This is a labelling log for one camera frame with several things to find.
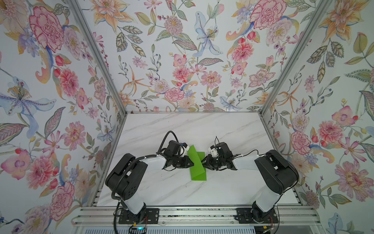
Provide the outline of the right aluminium corner post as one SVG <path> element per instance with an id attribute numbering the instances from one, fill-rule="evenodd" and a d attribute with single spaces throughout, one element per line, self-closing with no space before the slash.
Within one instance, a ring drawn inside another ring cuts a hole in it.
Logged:
<path id="1" fill-rule="evenodd" d="M 277 94 L 279 93 L 279 90 L 281 89 L 283 83 L 287 79 L 289 73 L 291 72 L 293 66 L 296 64 L 298 58 L 300 57 L 303 50 L 306 48 L 306 45 L 308 44 L 311 36 L 315 32 L 317 28 L 317 24 L 319 23 L 320 19 L 324 15 L 325 8 L 329 6 L 328 1 L 319 1 L 318 5 L 316 6 L 314 13 L 311 16 L 311 19 L 309 20 L 303 36 L 300 38 L 299 42 L 297 43 L 296 47 L 292 51 L 289 57 L 289 61 L 284 66 L 284 69 L 281 72 L 281 75 L 277 79 L 277 82 L 275 83 L 275 86 L 273 87 L 272 91 L 270 92 L 267 101 L 259 111 L 260 117 L 264 117 L 267 111 L 270 110 L 270 106 L 272 105 L 273 101 L 275 100 Z"/>

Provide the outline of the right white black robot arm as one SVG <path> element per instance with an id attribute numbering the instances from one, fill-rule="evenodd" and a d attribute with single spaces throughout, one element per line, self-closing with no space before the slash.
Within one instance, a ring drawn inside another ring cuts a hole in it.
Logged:
<path id="1" fill-rule="evenodd" d="M 296 186 L 300 178 L 292 163 L 274 149 L 264 154 L 255 149 L 247 154 L 235 155 L 225 142 L 211 146 L 202 165 L 212 171 L 252 170 L 261 174 L 265 187 L 260 189 L 260 195 L 249 213 L 249 217 L 259 223 L 274 211 L 283 194 Z"/>

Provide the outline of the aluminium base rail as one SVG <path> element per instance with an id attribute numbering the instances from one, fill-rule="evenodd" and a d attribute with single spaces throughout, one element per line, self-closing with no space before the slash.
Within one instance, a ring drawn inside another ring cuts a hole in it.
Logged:
<path id="1" fill-rule="evenodd" d="M 240 225 L 237 209 L 248 206 L 159 206 L 158 222 L 143 221 L 147 226 L 237 226 Z M 81 208 L 77 217 L 73 218 L 74 227 L 108 226 L 114 222 L 115 207 Z M 280 226 L 319 226 L 320 219 L 310 206 L 281 205 L 275 213 L 268 217 L 267 224 Z"/>

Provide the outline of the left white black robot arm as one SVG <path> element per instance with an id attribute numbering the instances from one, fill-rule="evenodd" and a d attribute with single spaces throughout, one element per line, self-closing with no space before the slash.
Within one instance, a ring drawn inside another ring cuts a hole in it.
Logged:
<path id="1" fill-rule="evenodd" d="M 132 215 L 144 216 L 146 204 L 137 194 L 137 190 L 147 171 L 187 169 L 194 166 L 188 156 L 190 147 L 186 143 L 171 140 L 166 148 L 155 154 L 136 158 L 125 154 L 107 175 L 105 185 L 111 190 L 111 198 Z"/>

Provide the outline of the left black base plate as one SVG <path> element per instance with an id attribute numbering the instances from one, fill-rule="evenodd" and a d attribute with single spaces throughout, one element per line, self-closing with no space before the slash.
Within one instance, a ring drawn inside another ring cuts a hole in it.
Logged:
<path id="1" fill-rule="evenodd" d="M 118 224 L 158 224 L 160 209 L 145 208 L 138 214 L 133 214 L 127 209 L 122 208 L 117 215 Z"/>

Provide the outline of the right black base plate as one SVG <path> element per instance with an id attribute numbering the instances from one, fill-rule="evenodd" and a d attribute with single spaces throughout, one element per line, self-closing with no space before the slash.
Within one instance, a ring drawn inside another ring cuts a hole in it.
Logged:
<path id="1" fill-rule="evenodd" d="M 262 212 L 258 208 L 237 208 L 234 219 L 240 224 L 278 224 L 279 219 L 275 209 Z"/>

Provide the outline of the aluminium corner post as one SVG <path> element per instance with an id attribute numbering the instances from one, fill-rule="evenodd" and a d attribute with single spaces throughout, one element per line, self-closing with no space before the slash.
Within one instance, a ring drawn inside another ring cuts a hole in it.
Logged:
<path id="1" fill-rule="evenodd" d="M 78 25 L 82 28 L 83 36 L 85 37 L 88 47 L 91 49 L 93 58 L 95 59 L 97 66 L 99 67 L 100 71 L 103 74 L 104 80 L 107 82 L 109 86 L 109 90 L 111 91 L 113 98 L 115 100 L 116 106 L 119 109 L 119 112 L 123 116 L 127 116 L 126 108 L 124 107 L 122 103 L 122 99 L 120 98 L 120 95 L 116 89 L 116 86 L 114 84 L 114 81 L 111 77 L 111 74 L 109 72 L 109 69 L 105 63 L 104 58 L 101 56 L 100 49 L 96 44 L 96 41 L 94 39 L 94 36 L 92 34 L 92 31 L 90 30 L 90 27 L 84 17 L 83 10 L 80 8 L 80 5 L 78 1 L 72 1 L 68 0 L 67 4 L 69 8 L 71 9 L 76 21 L 78 22 Z"/>
<path id="2" fill-rule="evenodd" d="M 279 93 L 279 90 L 281 89 L 283 83 L 287 79 L 289 73 L 291 72 L 293 66 L 296 64 L 298 58 L 300 57 L 303 50 L 306 48 L 306 45 L 308 44 L 311 36 L 315 32 L 317 28 L 317 24 L 319 23 L 320 19 L 324 15 L 325 8 L 329 6 L 328 1 L 319 1 L 318 5 L 316 6 L 314 13 L 311 16 L 311 19 L 309 20 L 303 36 L 300 38 L 299 42 L 297 43 L 296 47 L 292 51 L 289 57 L 289 61 L 284 66 L 284 69 L 281 72 L 281 75 L 277 79 L 277 82 L 275 83 L 275 86 L 273 87 L 272 91 L 270 92 L 267 101 L 259 111 L 260 117 L 264 117 L 267 111 L 270 110 L 270 106 L 272 105 L 273 101 L 275 100 L 277 94 Z"/>

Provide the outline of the green square paper sheet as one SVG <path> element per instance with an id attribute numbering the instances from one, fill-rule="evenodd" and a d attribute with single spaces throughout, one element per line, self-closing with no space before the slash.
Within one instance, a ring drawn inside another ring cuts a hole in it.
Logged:
<path id="1" fill-rule="evenodd" d="M 206 181 L 206 168 L 204 168 L 202 164 L 202 160 L 205 158 L 205 153 L 197 151 L 195 146 L 192 145 L 188 150 L 188 156 L 194 164 L 190 168 L 191 180 Z"/>

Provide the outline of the left aluminium corner post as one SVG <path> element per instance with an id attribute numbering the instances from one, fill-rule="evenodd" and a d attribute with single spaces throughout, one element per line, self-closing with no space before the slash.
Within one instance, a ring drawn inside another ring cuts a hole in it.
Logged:
<path id="1" fill-rule="evenodd" d="M 93 58 L 95 59 L 97 66 L 99 67 L 100 71 L 103 74 L 104 80 L 107 82 L 109 86 L 109 90 L 111 91 L 113 98 L 115 100 L 116 106 L 119 109 L 119 112 L 123 116 L 127 116 L 126 108 L 124 107 L 122 103 L 122 99 L 120 98 L 120 95 L 116 89 L 116 86 L 114 84 L 114 81 L 111 77 L 111 74 L 109 72 L 109 69 L 105 63 L 104 58 L 101 56 L 100 49 L 96 44 L 96 41 L 94 39 L 94 36 L 92 34 L 92 31 L 90 30 L 90 27 L 84 17 L 83 10 L 80 8 L 80 5 L 78 1 L 72 1 L 68 0 L 67 4 L 69 8 L 71 9 L 76 21 L 78 22 L 78 25 L 82 28 L 83 36 L 85 37 L 88 47 L 91 49 Z"/>

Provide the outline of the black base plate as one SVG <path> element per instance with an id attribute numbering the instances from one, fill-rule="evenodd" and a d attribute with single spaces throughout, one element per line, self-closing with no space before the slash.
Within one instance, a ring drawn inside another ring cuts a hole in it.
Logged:
<path id="1" fill-rule="evenodd" d="M 138 214 L 133 214 L 127 209 L 122 208 L 117 215 L 118 224 L 158 224 L 160 209 L 145 208 Z"/>
<path id="2" fill-rule="evenodd" d="M 258 208 L 237 208 L 234 219 L 240 224 L 278 224 L 279 219 L 275 209 L 262 212 Z"/>

